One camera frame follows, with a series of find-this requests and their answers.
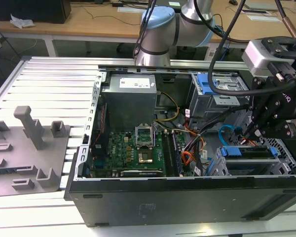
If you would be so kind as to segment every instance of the power cable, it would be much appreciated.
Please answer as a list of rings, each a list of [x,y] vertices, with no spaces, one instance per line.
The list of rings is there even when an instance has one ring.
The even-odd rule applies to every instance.
[[[10,44],[10,42],[8,41],[8,39],[6,37],[4,37],[4,35],[1,33],[0,31],[0,35],[5,39],[5,41],[8,43],[8,45],[12,48],[12,50],[16,53],[16,55],[21,59],[20,55],[18,54],[18,52],[14,49],[14,47]]]
[[[266,88],[266,89],[258,89],[258,90],[248,90],[248,91],[231,91],[231,90],[222,90],[222,89],[218,89],[215,87],[214,85],[214,81],[213,81],[213,71],[214,71],[214,65],[218,59],[219,53],[221,51],[221,49],[223,48],[223,45],[225,44],[226,40],[227,40],[227,36],[230,34],[234,24],[236,23],[240,12],[245,4],[246,0],[241,0],[239,7],[236,11],[235,16],[233,17],[227,31],[225,32],[216,52],[215,55],[211,61],[211,64],[209,66],[208,69],[208,84],[211,88],[211,90],[216,93],[216,94],[220,94],[220,95],[227,95],[227,96],[251,96],[251,95],[265,95],[265,94],[275,94],[275,93],[279,93],[282,91],[286,91],[289,90],[291,88],[293,88],[294,86],[296,86],[296,81],[295,80],[290,80],[288,83],[281,85],[279,87],[273,87],[273,88]]]
[[[201,18],[201,20],[203,21],[203,23],[207,26],[208,29],[210,29],[212,32],[214,32],[216,35],[218,35],[219,37],[223,38],[224,34],[222,34],[221,32],[215,30],[203,17],[202,13],[200,12],[198,5],[197,5],[197,0],[193,0],[194,2],[194,7],[196,10],[197,15],[199,16],[199,18]],[[227,34],[227,40],[234,42],[234,43],[249,43],[249,40],[240,40],[240,39],[232,39],[230,37],[228,37],[229,33]]]
[[[131,25],[131,26],[137,26],[137,25],[140,25],[140,24],[132,24],[132,23],[128,23],[128,22],[125,22],[125,21],[123,21],[123,20],[121,20],[121,19],[119,19],[119,18],[117,18],[117,17],[115,17],[115,16],[93,16],[87,9],[85,9],[85,7],[84,6],[82,6],[82,8],[92,17],[92,19],[95,19],[95,18],[98,18],[98,17],[111,17],[111,18],[114,18],[114,19],[116,19],[116,20],[119,20],[119,21],[121,21],[121,22],[123,22],[123,23],[125,23],[125,24],[127,24],[127,25]]]

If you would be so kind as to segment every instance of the wire bundle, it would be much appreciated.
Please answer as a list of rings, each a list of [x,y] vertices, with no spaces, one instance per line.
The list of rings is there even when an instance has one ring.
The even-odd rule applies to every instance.
[[[138,39],[136,40],[136,43],[135,43],[135,47],[134,47],[134,51],[133,51],[133,57],[134,58],[139,53],[140,47],[141,47],[142,42],[144,40],[144,35],[145,35],[146,29],[147,29],[147,26],[148,26],[149,19],[150,19],[151,15],[152,15],[152,12],[154,10],[155,5],[156,5],[156,0],[149,1],[145,16],[144,16],[143,21],[142,21],[141,26],[140,26],[139,37],[138,37]]]

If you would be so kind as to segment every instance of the blue latch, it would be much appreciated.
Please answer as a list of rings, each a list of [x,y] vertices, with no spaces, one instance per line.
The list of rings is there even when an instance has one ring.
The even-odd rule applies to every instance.
[[[208,73],[198,73],[197,74],[197,82],[202,89],[204,95],[217,95],[212,91],[208,84]],[[214,80],[214,85],[217,87],[217,81]]]
[[[222,153],[223,157],[225,157],[227,155],[227,151],[226,151],[225,147],[221,148],[221,153]]]
[[[272,155],[276,158],[277,155],[278,155],[276,148],[275,147],[270,147],[270,151],[271,151]]]
[[[225,148],[227,155],[230,157],[242,156],[241,151],[238,147],[223,147],[223,148]]]

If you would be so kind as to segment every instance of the ram slot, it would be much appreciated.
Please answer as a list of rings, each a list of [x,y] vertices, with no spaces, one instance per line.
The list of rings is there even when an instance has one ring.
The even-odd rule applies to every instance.
[[[180,152],[178,149],[178,144],[177,144],[175,133],[172,133],[172,142],[173,142],[173,148],[174,148],[174,152],[175,152],[175,162],[177,164],[176,166],[177,166],[178,174],[183,174],[183,169],[182,169],[182,165],[181,165],[181,156],[180,156]]]
[[[171,151],[169,145],[169,136],[162,132],[162,148],[163,148],[163,157],[164,157],[164,164],[166,167],[166,175],[168,177],[175,176],[175,167],[173,166],[172,158],[171,158]]]
[[[170,150],[170,157],[171,157],[171,164],[172,164],[173,173],[174,173],[174,176],[179,176],[179,171],[178,171],[178,167],[177,167],[176,150],[174,148],[172,134],[168,134],[167,140],[168,140],[168,146],[169,146],[169,150]]]

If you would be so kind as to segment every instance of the yellow wire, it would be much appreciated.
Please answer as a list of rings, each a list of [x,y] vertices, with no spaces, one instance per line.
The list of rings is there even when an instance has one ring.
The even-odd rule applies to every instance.
[[[166,95],[176,105],[177,112],[176,112],[176,114],[172,118],[155,119],[154,121],[157,121],[157,122],[172,121],[172,120],[176,119],[179,116],[179,114],[180,114],[180,108],[179,108],[178,104],[174,101],[174,99],[170,95],[168,95],[166,92],[161,92],[161,94]]]

